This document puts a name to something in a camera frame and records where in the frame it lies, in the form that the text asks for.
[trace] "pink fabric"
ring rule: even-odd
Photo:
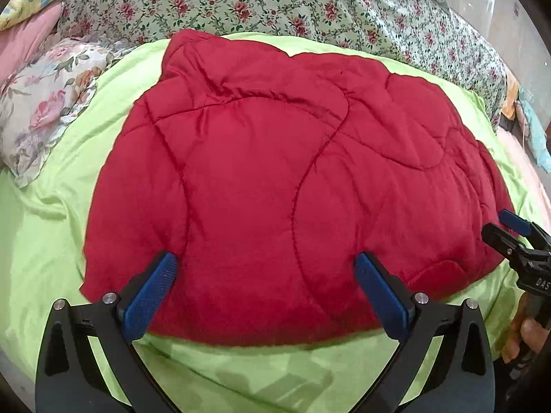
[[[61,3],[55,1],[31,18],[0,31],[0,85],[32,57],[60,16]]]
[[[519,169],[522,180],[526,183],[528,190],[533,194],[537,208],[542,213],[542,224],[545,231],[551,231],[551,202],[545,192],[541,180],[536,173],[530,159],[522,149],[517,139],[506,130],[498,127],[497,135],[499,142],[508,152],[511,161]]]

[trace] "red blanket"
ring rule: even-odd
[[[150,330],[220,345],[376,326],[353,277],[369,250],[441,298],[501,261],[480,239],[512,210],[486,148],[436,85],[376,60],[176,35],[95,188],[82,292],[180,262]]]

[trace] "orange cloth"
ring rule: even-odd
[[[501,112],[505,118],[513,120],[514,102],[519,97],[519,81],[507,66],[505,70],[507,71],[507,97],[505,98],[503,107],[501,107]]]

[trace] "mattress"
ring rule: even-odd
[[[541,223],[541,214],[518,169],[499,143],[484,104],[472,91],[394,60],[295,37],[242,33],[230,39],[272,44],[300,52],[356,54],[381,61],[390,71],[420,76],[439,85],[463,123],[482,141],[502,172],[516,211]],[[98,172],[136,100],[155,84],[168,41],[137,48],[101,76],[89,108],[65,132],[41,175],[24,190],[6,169],[0,173],[0,346],[34,378],[41,335],[51,304],[64,297],[85,303],[78,291],[85,261],[82,245]],[[448,300],[478,300],[497,357],[520,291],[506,263]],[[417,395],[432,367],[434,340],[405,400]],[[124,394],[96,341],[92,345],[112,394]],[[152,375],[186,412],[243,413],[348,411],[376,379],[396,348],[380,330],[323,343],[278,347],[215,347],[146,335],[134,346]]]

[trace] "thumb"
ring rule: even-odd
[[[524,343],[534,352],[540,352],[543,348],[543,344],[547,340],[549,331],[539,324],[533,318],[527,318],[523,321],[520,328],[520,335]]]

